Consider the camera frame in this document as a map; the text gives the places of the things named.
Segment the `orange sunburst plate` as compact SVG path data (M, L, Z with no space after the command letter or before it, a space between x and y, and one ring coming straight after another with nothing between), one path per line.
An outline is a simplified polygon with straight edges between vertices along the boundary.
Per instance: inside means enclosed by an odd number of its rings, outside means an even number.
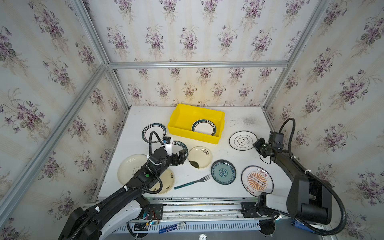
M274 182L269 173L258 166L248 166L241 174L241 182L245 190L254 197L262 193L271 194Z

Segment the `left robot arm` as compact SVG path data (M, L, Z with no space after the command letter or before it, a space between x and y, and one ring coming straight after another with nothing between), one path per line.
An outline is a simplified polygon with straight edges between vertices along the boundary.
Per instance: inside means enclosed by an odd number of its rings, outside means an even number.
M173 138L161 139L157 132L152 131L149 138L149 154L143 166L125 185L103 201L86 210L81 207L75 209L58 239L101 240L108 235L109 221L129 203L137 201L141 208L148 206L150 203L143 195L158 194L164 188L160 176L169 166L183 165L187 159L188 150L182 149L178 154L174 154L173 145Z

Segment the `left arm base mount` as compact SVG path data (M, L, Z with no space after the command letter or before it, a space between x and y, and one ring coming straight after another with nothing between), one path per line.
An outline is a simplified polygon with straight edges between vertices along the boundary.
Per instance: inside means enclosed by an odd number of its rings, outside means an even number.
M149 204L145 206L139 216L135 220L144 221L143 223L133 223L126 222L127 229L131 236L135 240L142 240L148 233L150 226L158 225L160 220L163 218L164 204Z

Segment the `white plate black outline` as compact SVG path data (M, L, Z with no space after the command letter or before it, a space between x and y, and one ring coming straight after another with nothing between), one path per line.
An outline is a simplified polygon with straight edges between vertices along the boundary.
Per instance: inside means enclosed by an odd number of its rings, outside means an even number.
M248 151L253 148L253 144L258 137L249 131L239 131L231 135L229 138L230 146L237 151Z

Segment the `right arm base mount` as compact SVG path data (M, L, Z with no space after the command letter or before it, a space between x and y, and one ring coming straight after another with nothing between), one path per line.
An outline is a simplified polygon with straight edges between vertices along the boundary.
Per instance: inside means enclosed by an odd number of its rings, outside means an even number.
M241 202L241 214L244 218L262 218L259 220L260 232L272 236L276 230L276 220L280 212L264 208L259 202Z

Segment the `green-rimmed plate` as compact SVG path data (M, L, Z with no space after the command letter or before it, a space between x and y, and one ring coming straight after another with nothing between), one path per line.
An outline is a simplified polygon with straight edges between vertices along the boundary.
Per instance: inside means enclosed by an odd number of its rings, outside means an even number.
M159 137L162 139L164 136L167 135L167 128L160 123L152 123L147 126L145 126L142 130L142 139L146 142L149 143L149 137L150 133L155 131Z

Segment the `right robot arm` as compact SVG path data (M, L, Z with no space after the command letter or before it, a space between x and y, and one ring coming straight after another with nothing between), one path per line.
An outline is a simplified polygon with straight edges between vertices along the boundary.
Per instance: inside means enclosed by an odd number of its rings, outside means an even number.
M270 132L269 140L260 138L253 147L261 159L269 158L271 163L280 167L292 182L286 197L262 192L258 196L255 211L261 216L273 218L275 214L286 215L298 220L309 230L320 236L336 235L347 225L347 211L338 194L328 181L321 180L311 170L306 169L292 152L292 140L296 129L294 118L288 118L282 127L292 122L292 130L288 140L288 149L284 149L283 128L278 132ZM332 220L332 201L339 206L341 218L338 225L331 230L313 227L312 223L328 225Z

